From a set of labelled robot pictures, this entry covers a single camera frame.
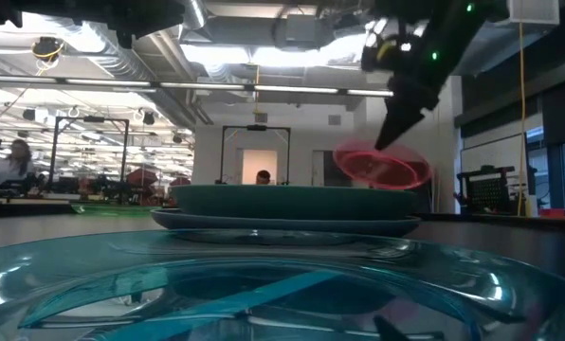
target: red spinning disc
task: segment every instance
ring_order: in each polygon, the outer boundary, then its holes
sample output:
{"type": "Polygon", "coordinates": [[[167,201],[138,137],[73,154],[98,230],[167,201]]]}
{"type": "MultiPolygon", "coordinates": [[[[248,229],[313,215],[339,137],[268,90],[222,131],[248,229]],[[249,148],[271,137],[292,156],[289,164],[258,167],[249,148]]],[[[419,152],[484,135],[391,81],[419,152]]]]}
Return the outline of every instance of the red spinning disc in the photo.
{"type": "Polygon", "coordinates": [[[337,148],[334,158],[344,173],[374,188],[416,188],[431,176],[426,159],[401,145],[377,151],[371,141],[351,140],[337,148]]]}

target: man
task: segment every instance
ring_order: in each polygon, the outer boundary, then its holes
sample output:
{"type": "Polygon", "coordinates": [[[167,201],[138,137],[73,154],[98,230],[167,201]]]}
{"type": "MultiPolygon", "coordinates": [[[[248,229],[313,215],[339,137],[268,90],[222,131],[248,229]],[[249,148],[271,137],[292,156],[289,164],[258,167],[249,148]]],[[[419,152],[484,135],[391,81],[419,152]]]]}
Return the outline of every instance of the man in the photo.
{"type": "Polygon", "coordinates": [[[270,172],[267,170],[258,171],[255,185],[270,185],[270,172]]]}

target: stacked plates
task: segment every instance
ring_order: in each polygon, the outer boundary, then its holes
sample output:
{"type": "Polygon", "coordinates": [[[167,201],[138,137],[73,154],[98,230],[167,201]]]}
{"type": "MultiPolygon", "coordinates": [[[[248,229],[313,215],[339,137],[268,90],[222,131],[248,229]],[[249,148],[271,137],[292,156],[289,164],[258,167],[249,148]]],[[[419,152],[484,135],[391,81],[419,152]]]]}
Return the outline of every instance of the stacked plates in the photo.
{"type": "Polygon", "coordinates": [[[179,208],[152,211],[169,229],[242,228],[326,231],[401,237],[419,224],[408,217],[416,195],[400,190],[293,186],[179,186],[179,208]]]}

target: long hair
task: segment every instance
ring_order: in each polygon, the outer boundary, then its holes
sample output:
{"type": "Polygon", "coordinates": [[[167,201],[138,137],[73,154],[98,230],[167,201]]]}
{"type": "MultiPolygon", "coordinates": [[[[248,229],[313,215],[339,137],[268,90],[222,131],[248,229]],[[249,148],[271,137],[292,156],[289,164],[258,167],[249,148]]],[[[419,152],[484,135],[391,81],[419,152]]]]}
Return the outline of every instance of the long hair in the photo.
{"type": "MultiPolygon", "coordinates": [[[[24,148],[25,155],[21,159],[21,164],[19,165],[19,176],[24,175],[27,172],[27,165],[29,164],[29,161],[31,161],[32,159],[32,152],[29,149],[29,145],[26,143],[26,141],[22,139],[16,139],[10,145],[11,147],[14,145],[19,145],[24,148]]],[[[10,153],[9,156],[7,156],[7,159],[9,161],[12,160],[12,153],[10,153]]]]}

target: person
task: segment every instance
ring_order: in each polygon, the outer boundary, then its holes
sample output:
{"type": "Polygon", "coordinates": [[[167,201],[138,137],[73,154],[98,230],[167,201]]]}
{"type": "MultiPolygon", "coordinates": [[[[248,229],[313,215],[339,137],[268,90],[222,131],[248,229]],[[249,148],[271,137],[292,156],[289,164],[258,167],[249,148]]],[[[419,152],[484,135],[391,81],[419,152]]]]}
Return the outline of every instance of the person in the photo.
{"type": "Polygon", "coordinates": [[[270,185],[270,172],[267,170],[258,171],[255,185],[270,185]]]}
{"type": "Polygon", "coordinates": [[[10,154],[6,159],[0,159],[0,185],[7,180],[24,180],[29,173],[34,172],[32,152],[26,141],[16,139],[10,145],[10,154]]]}

